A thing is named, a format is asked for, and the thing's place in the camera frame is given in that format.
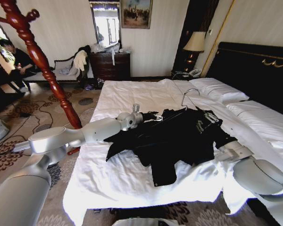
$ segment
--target person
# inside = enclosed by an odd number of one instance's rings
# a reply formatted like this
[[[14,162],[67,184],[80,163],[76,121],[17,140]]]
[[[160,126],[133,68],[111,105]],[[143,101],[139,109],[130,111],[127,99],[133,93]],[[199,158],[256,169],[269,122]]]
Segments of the person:
[[[9,79],[14,81],[21,92],[27,92],[28,88],[23,83],[23,78],[35,75],[38,71],[32,59],[22,50],[15,48],[13,43],[7,39],[1,39],[0,45],[15,57],[15,69],[9,74]]]

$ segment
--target white towel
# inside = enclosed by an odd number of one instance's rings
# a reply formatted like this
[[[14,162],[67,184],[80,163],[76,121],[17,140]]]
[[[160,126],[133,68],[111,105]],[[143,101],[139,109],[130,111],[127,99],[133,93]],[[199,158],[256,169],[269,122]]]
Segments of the white towel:
[[[86,63],[87,53],[84,50],[78,52],[74,58],[75,67],[81,71],[84,71],[84,65]]]

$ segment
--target floral carpet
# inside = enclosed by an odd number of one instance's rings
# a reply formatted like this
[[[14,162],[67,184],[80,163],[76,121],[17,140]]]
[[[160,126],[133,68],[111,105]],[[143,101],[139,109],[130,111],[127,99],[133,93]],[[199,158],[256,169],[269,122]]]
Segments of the floral carpet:
[[[63,84],[67,98],[80,116],[82,124],[89,122],[100,96],[100,90],[86,91],[74,84]],[[56,126],[71,128],[67,117],[47,85],[32,84],[32,92],[0,112],[0,119],[10,127],[10,132],[0,141],[0,184],[27,161],[23,152],[12,153],[16,143],[27,140],[33,133]],[[63,210],[64,191],[70,180],[79,153],[66,156],[58,164],[48,168],[51,188],[37,226],[72,226],[73,222]],[[165,218],[175,219],[186,226],[267,226],[256,217],[248,205],[234,215],[222,194],[214,203],[177,202],[169,205],[135,209],[88,210],[84,226],[110,226],[118,219]]]

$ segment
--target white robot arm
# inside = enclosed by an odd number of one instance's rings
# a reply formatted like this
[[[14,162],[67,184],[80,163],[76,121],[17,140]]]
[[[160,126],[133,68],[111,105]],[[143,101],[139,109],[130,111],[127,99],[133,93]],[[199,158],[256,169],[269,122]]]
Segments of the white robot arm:
[[[135,128],[139,123],[156,120],[154,113],[120,113],[116,119],[90,122],[81,129],[55,127],[29,137],[32,156],[20,171],[10,175],[0,186],[0,226],[32,226],[37,223],[51,185],[47,167],[66,155],[66,145],[79,147]]]
[[[51,128],[29,138],[32,156],[22,169],[9,176],[0,186],[0,226],[35,225],[51,185],[47,167],[66,155],[66,145],[79,147],[85,143],[104,140],[121,129],[135,128],[147,120],[161,120],[154,113],[139,113],[133,105],[132,113],[120,113],[116,119],[105,118],[90,122],[81,129]],[[265,200],[280,202],[283,198],[268,196],[283,189],[283,173],[264,160],[255,160],[253,153],[237,139],[226,134],[213,112],[203,111],[197,123],[200,133],[213,136],[220,161],[239,161],[234,167],[234,177],[244,188]]]

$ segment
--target wooden coat rack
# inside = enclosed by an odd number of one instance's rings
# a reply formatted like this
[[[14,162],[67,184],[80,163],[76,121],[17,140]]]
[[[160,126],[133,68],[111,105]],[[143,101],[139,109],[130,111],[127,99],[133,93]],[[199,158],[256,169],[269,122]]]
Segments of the wooden coat rack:
[[[60,101],[61,107],[64,109],[70,124],[79,129],[82,127],[79,116],[67,100],[63,88],[58,84],[55,74],[50,70],[48,59],[34,40],[34,35],[30,30],[30,22],[40,16],[36,9],[28,12],[24,16],[18,6],[16,0],[0,0],[0,4],[6,13],[6,18],[0,17],[0,22],[8,23],[16,29],[19,37],[24,40],[29,56],[34,63],[41,69],[44,78],[49,82],[51,91]]]

